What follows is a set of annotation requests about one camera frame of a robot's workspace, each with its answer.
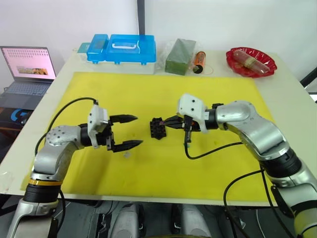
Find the red plate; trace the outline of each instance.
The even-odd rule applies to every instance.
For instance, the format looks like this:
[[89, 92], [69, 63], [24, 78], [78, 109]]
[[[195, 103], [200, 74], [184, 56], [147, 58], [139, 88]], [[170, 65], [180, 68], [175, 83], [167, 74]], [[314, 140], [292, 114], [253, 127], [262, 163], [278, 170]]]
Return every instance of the red plate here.
[[[258, 61], [262, 62], [267, 67], [269, 67], [269, 72], [260, 75], [260, 74], [253, 72], [252, 70], [244, 67], [241, 63], [237, 62], [233, 58], [233, 52], [235, 52], [236, 50], [242, 50], [245, 53], [247, 53], [248, 55], [256, 58]], [[234, 72], [242, 75], [243, 77], [251, 77], [251, 78], [266, 77], [269, 75], [273, 75], [274, 71], [277, 69], [277, 66], [276, 66], [274, 60], [270, 56], [268, 56], [267, 54], [265, 54], [261, 51], [258, 51], [256, 49], [252, 49], [252, 48], [248, 48], [248, 47], [232, 48], [230, 51], [228, 51], [226, 53], [226, 55], [227, 55], [227, 62], [228, 62], [228, 65], [230, 66], [230, 68], [232, 68], [232, 70]]]

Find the orange ring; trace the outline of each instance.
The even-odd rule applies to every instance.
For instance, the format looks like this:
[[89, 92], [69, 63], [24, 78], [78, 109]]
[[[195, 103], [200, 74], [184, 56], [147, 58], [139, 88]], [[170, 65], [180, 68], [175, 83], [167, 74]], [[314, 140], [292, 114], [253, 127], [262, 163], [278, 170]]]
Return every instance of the orange ring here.
[[62, 185], [63, 181], [42, 181], [42, 180], [29, 180], [29, 184], [40, 185], [40, 186], [59, 186]]

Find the robotic arm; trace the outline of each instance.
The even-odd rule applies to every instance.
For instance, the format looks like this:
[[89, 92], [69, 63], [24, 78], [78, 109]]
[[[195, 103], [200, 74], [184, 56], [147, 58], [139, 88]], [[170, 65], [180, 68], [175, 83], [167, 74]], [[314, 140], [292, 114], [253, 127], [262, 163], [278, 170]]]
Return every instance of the robotic arm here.
[[57, 221], [52, 214], [58, 205], [57, 196], [76, 150], [87, 146], [107, 146], [113, 152], [129, 150], [142, 140], [114, 143], [111, 126], [137, 119], [131, 115], [108, 118], [106, 109], [93, 105], [88, 123], [79, 126], [58, 126], [46, 135], [46, 143], [35, 157], [24, 197], [19, 201], [7, 238], [56, 237]]
[[209, 129], [220, 128], [236, 133], [265, 169], [280, 210], [295, 218], [296, 233], [305, 238], [317, 237], [317, 180], [282, 132], [259, 116], [251, 103], [235, 101], [207, 109], [202, 100], [184, 94], [177, 113], [182, 117], [171, 117], [164, 124], [184, 129], [185, 142], [191, 142], [192, 131], [207, 133]]

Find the white table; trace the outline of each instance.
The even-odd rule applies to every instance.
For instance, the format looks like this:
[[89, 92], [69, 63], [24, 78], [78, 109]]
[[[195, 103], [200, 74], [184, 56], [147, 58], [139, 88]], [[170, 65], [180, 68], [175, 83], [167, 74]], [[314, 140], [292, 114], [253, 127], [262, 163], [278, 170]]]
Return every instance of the white table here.
[[[225, 52], [206, 52], [206, 64], [212, 66], [210, 77], [239, 77], [226, 63]], [[255, 79], [277, 126], [288, 139], [297, 155], [305, 161], [317, 177], [317, 105], [292, 75], [285, 63], [274, 54], [278, 70], [273, 76]], [[0, 193], [23, 195], [21, 183], [28, 179], [27, 173], [34, 159], [34, 147], [45, 132], [53, 113], [62, 98], [73, 73], [76, 71], [117, 72], [118, 67], [88, 65], [74, 52], [66, 62], [56, 80], [50, 86], [28, 122], [20, 132], [5, 159], [0, 165]], [[124, 197], [65, 194], [66, 198], [102, 199], [125, 201], [176, 202], [196, 204], [223, 204], [218, 200], [172, 199], [154, 197]], [[232, 205], [267, 206], [267, 202], [230, 202]]]

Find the green block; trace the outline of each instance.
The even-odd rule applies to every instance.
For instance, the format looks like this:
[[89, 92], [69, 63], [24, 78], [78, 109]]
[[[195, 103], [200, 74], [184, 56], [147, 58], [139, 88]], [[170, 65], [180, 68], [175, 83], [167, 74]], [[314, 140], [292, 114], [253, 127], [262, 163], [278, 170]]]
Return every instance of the green block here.
[[166, 58], [165, 72], [185, 75], [194, 53], [196, 41], [177, 39]]

